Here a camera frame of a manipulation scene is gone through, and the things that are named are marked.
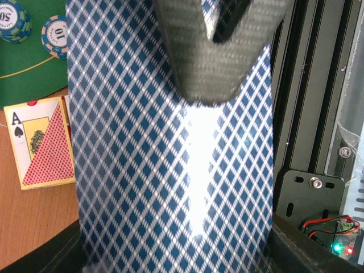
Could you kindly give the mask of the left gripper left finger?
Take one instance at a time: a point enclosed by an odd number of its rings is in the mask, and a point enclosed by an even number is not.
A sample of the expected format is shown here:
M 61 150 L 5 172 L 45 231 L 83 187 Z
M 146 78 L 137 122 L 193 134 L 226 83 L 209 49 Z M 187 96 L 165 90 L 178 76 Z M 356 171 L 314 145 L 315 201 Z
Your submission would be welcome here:
M 87 262 L 83 243 L 80 224 L 76 220 L 1 272 L 81 272 Z

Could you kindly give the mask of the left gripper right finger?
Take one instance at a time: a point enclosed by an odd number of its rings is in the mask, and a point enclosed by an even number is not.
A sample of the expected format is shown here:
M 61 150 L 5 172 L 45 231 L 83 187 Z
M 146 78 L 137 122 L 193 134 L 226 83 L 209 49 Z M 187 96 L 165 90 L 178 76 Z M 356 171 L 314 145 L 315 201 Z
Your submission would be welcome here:
M 363 272 L 362 266 L 333 255 L 276 214 L 272 219 L 263 256 L 269 272 Z

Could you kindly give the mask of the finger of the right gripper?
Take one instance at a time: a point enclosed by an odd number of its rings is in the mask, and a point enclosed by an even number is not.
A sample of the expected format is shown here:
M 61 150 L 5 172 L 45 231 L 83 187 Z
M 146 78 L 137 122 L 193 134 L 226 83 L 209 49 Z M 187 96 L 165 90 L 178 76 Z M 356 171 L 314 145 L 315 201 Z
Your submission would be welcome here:
M 213 27 L 214 43 L 224 43 L 231 38 L 250 3 L 251 0 L 217 1 L 217 23 Z

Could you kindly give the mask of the grey card box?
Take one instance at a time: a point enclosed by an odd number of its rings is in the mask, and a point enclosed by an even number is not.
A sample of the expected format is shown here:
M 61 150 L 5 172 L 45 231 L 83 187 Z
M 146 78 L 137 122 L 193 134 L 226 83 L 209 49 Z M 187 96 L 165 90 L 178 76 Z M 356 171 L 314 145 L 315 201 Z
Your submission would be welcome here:
M 270 48 L 237 98 L 176 92 L 151 1 L 68 1 L 83 272 L 273 272 Z

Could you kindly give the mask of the white chip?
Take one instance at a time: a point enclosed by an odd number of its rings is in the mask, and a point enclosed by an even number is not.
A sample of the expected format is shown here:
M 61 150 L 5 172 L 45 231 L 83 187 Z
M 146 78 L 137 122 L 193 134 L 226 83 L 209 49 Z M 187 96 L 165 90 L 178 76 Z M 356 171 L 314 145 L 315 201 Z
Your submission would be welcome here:
M 54 15 L 43 24 L 41 42 L 50 55 L 61 60 L 67 59 L 67 19 L 65 15 Z

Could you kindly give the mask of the teal chip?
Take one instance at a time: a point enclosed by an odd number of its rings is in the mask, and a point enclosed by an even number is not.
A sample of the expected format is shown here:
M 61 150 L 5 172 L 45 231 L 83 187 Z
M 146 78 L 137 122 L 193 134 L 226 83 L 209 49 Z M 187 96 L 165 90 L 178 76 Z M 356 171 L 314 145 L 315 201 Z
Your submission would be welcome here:
M 22 43 L 32 32 L 28 12 L 18 1 L 1 1 L 1 39 L 9 43 Z

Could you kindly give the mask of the green controller board with LEDs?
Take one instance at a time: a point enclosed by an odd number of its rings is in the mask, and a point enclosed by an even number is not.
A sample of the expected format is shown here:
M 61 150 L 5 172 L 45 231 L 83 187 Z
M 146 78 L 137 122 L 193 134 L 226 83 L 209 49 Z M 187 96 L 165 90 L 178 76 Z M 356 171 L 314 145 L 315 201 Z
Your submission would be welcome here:
M 359 221 L 348 215 L 307 219 L 301 222 L 299 230 L 309 239 L 344 260 L 355 258 L 359 247 L 355 246 L 363 236 Z

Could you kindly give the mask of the round green poker mat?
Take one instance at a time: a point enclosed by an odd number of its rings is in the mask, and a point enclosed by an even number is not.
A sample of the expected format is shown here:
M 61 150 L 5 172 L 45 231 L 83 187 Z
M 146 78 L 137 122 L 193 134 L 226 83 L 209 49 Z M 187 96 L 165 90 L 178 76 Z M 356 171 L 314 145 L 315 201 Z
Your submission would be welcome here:
M 18 44 L 1 40 L 1 109 L 37 100 L 68 85 L 67 62 L 42 46 L 41 29 L 47 19 L 65 15 L 66 1 L 18 1 L 30 15 L 32 33 Z

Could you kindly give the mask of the black aluminium frame rail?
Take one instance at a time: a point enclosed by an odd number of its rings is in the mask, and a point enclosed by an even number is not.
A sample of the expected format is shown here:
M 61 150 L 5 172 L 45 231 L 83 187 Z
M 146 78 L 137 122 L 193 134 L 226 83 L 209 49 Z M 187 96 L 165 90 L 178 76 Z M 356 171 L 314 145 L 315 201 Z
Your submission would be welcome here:
M 274 212 L 363 221 L 363 2 L 294 1 L 271 44 Z

